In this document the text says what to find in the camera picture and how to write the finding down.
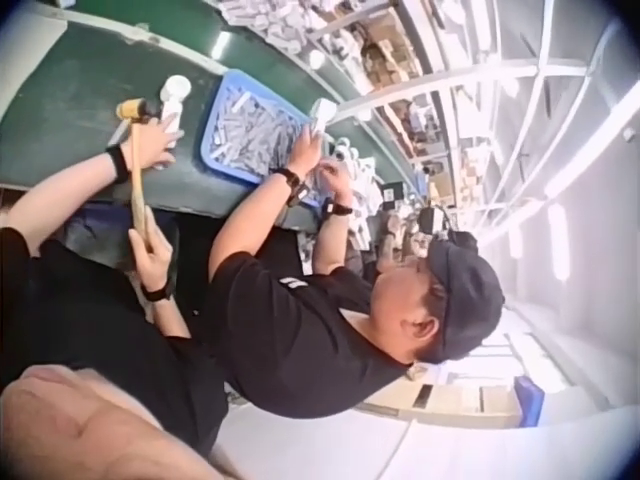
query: white logo on shirt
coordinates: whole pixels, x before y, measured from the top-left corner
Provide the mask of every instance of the white logo on shirt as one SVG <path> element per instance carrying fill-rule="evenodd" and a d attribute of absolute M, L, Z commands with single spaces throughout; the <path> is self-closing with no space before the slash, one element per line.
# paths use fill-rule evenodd
<path fill-rule="evenodd" d="M 293 277 L 281 278 L 280 279 L 280 283 L 282 283 L 283 285 L 286 285 L 291 290 L 295 290 L 298 287 L 308 287 L 309 286 L 309 284 L 307 282 L 303 282 L 302 280 L 299 280 L 299 279 L 293 278 Z"/>

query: wooden handle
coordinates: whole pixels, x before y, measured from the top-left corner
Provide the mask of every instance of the wooden handle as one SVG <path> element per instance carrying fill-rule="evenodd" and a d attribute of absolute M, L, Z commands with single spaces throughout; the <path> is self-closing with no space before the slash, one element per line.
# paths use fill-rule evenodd
<path fill-rule="evenodd" d="M 147 223 L 144 215 L 144 195 L 142 193 L 142 172 L 138 160 L 138 126 L 131 124 L 131 213 L 133 228 L 147 243 Z"/>

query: man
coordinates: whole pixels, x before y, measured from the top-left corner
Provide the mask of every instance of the man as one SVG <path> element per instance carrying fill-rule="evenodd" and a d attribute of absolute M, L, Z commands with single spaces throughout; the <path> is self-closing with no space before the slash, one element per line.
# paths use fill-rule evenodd
<path fill-rule="evenodd" d="M 139 127 L 142 168 L 173 161 L 171 121 Z M 129 235 L 155 326 L 122 272 L 47 240 L 127 180 L 130 151 L 128 140 L 44 180 L 0 229 L 0 443 L 17 478 L 222 478 L 203 457 L 227 412 L 224 376 L 167 291 L 171 245 L 151 211 L 150 250 Z"/>
<path fill-rule="evenodd" d="M 465 355 L 495 329 L 503 303 L 491 267 L 449 242 L 432 242 L 428 259 L 385 272 L 373 289 L 344 268 L 352 191 L 347 173 L 320 162 L 320 152 L 320 138 L 304 129 L 288 170 L 229 217 L 211 247 L 211 283 L 194 325 L 240 394 L 291 418 L 349 409 L 417 360 Z M 335 207 L 318 234 L 314 274 L 275 278 L 256 252 L 296 196 L 292 185 L 316 167 Z"/>

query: black t-shirt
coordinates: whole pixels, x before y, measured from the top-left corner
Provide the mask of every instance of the black t-shirt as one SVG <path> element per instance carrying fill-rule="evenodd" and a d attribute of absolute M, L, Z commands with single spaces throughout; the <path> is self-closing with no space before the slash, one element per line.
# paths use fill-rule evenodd
<path fill-rule="evenodd" d="M 369 313 L 370 294 L 346 268 L 277 279 L 237 253 L 216 271 L 200 326 L 231 382 L 257 407 L 322 417 L 357 405 L 407 370 L 339 311 Z"/>
<path fill-rule="evenodd" d="M 227 413 L 224 375 L 194 340 L 166 338 L 144 318 L 120 272 L 48 241 L 32 259 L 0 229 L 0 392 L 36 364 L 92 368 L 140 401 L 202 455 Z"/>

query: ear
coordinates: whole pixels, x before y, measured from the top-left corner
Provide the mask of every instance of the ear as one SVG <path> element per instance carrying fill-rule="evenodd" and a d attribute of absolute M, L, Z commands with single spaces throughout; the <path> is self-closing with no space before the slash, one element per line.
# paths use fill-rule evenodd
<path fill-rule="evenodd" d="M 403 320 L 402 329 L 405 334 L 420 343 L 433 338 L 440 329 L 440 322 L 436 317 L 424 316 L 420 320 Z"/>

